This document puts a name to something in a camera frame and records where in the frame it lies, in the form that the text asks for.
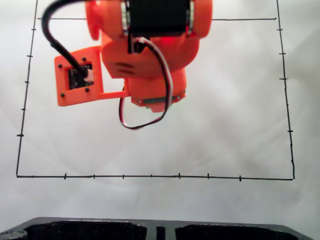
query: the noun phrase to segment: white paper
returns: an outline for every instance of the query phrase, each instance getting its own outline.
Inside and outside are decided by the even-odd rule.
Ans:
[[[41,18],[50,0],[38,0]],[[0,1],[0,232],[34,217],[285,225],[320,236],[320,1],[279,0],[296,179],[16,178],[35,0]],[[186,98],[157,124],[121,126],[119,100],[59,107],[54,57],[35,22],[19,175],[201,175],[292,178],[276,0],[216,0],[186,67]],[[85,18],[84,4],[56,18]],[[69,50],[95,46],[85,20],[52,20]],[[106,92],[123,80],[103,69]],[[135,125],[154,119],[125,104]]]

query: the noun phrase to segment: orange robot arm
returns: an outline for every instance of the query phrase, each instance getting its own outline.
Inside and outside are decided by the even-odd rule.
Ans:
[[[173,82],[172,103],[182,100],[186,96],[187,87],[185,67],[196,57],[200,39],[209,33],[213,9],[212,0],[177,2],[183,1],[184,4],[187,3],[183,32],[176,19],[174,20],[177,24],[172,25],[172,28],[161,26],[170,24],[166,19],[158,22],[151,19],[150,24],[143,22],[144,18],[150,16],[144,15],[148,11],[138,8],[137,4],[140,3],[147,10],[150,8],[149,11],[155,11],[155,7],[142,4],[153,2],[150,0],[87,1],[85,8],[89,32],[94,40],[98,40],[101,33],[101,45],[74,51],[71,55],[81,66],[93,71],[93,82],[86,82],[63,54],[57,56],[54,64],[58,105],[69,106],[131,97],[132,103],[140,107],[151,108],[153,112],[164,111],[166,85],[161,66],[150,49],[134,44],[137,37],[150,39],[162,52]],[[169,10],[174,7],[177,7],[177,10],[172,16],[184,14],[181,7],[178,9],[178,5],[166,8],[164,4],[171,5],[174,2],[172,0],[154,0],[154,3],[157,2],[161,8],[168,9],[168,12],[159,14],[170,18]],[[113,79],[124,79],[122,91],[104,92],[100,56]]]

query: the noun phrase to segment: black cable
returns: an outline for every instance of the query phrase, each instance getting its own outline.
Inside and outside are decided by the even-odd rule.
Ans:
[[[162,74],[163,74],[163,77],[164,77],[164,81],[165,81],[165,107],[164,107],[164,111],[161,115],[161,117],[149,122],[149,123],[146,123],[146,124],[143,124],[143,125],[139,125],[139,126],[127,126],[125,123],[124,123],[124,118],[123,118],[123,106],[124,106],[124,98],[120,98],[120,102],[119,102],[119,119],[120,119],[120,122],[122,124],[122,126],[124,126],[125,128],[127,129],[131,129],[131,130],[139,130],[143,127],[146,127],[148,125],[152,125],[152,124],[155,124],[155,123],[158,123],[159,121],[161,121],[169,107],[170,107],[170,83],[169,83],[169,80],[168,80],[168,76],[167,76],[167,73],[166,73],[166,68],[165,68],[165,65],[161,59],[161,57],[159,56],[159,54],[148,44],[145,44],[145,43],[140,43],[140,44],[143,44],[145,45],[147,48],[149,48],[151,50],[151,52],[153,52],[153,54],[156,56],[158,62],[160,63],[160,66],[161,66],[161,70],[162,70]]]
[[[42,31],[46,39],[50,42],[50,45],[57,50],[81,75],[85,78],[88,76],[88,69],[81,66],[77,60],[71,55],[71,53],[60,43],[56,40],[50,30],[49,30],[49,21],[51,16],[61,7],[64,7],[68,4],[77,3],[77,2],[86,2],[90,0],[57,0],[51,3],[47,9],[44,11],[42,16]]]

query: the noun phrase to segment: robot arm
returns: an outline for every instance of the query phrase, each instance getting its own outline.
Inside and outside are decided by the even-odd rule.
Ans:
[[[59,8],[85,1],[92,39],[101,45],[69,53],[49,31]],[[193,61],[199,41],[210,30],[212,0],[57,0],[44,12],[42,30],[61,56],[54,59],[59,106],[125,97],[163,115],[185,96],[185,67]],[[101,60],[113,79],[124,79],[118,92],[104,92]]]

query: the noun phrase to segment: orange 3d-printed part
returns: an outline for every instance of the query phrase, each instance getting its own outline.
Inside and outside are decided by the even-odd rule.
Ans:
[[[186,29],[180,36],[150,38],[168,63],[173,82],[172,103],[185,97],[185,66],[196,57],[199,41],[209,33],[212,22],[212,0],[194,0],[193,3],[192,32]],[[73,67],[63,56],[57,56],[54,64],[59,106],[131,97],[132,103],[151,108],[153,112],[164,110],[166,87],[159,62],[148,48],[139,54],[128,53],[129,40],[123,30],[121,4],[121,0],[85,3],[89,32],[94,40],[98,40],[101,33],[101,45],[71,54],[79,63],[92,68],[94,82],[71,89]],[[113,79],[124,79],[124,90],[104,92],[100,55],[110,76]]]

